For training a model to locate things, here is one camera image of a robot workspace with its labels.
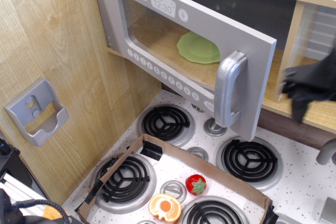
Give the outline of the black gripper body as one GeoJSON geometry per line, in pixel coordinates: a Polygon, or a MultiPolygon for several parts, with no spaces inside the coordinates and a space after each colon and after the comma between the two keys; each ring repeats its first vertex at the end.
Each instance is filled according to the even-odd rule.
{"type": "Polygon", "coordinates": [[[301,123],[313,101],[335,101],[335,54],[284,71],[282,93],[291,99],[292,118],[301,123]]]}

